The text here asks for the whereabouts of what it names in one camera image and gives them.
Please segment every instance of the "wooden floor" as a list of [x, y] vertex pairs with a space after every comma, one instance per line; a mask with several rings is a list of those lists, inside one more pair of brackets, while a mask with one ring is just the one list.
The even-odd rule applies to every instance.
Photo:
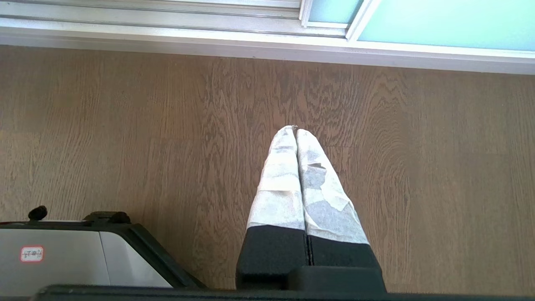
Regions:
[[234, 287], [272, 136], [314, 133], [390, 291], [535, 295], [535, 77], [0, 47], [0, 220], [124, 210]]

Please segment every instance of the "glass pane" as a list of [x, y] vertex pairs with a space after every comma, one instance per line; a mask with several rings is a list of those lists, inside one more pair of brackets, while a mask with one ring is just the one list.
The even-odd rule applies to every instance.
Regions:
[[359, 41], [535, 51], [535, 1], [383, 0]]
[[355, 18], [362, 0], [314, 0], [309, 22], [349, 24]]

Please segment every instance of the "wood grain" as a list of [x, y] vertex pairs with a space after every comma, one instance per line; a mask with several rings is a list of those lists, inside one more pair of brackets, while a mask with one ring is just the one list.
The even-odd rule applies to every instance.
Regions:
[[276, 131], [314, 133], [390, 291], [535, 295], [535, 77], [0, 47], [0, 220], [125, 210], [233, 288]]

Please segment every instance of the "gray device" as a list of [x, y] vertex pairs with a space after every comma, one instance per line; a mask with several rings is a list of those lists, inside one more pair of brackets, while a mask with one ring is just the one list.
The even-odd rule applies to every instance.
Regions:
[[32, 296], [53, 284], [173, 288], [197, 283], [125, 213], [96, 212], [75, 222], [0, 223], [0, 297]]

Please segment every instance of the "sticker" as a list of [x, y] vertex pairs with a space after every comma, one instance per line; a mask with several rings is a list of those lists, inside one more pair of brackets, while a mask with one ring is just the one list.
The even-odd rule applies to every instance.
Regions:
[[22, 262], [39, 262], [43, 258], [43, 246], [24, 246], [20, 249], [20, 261]]

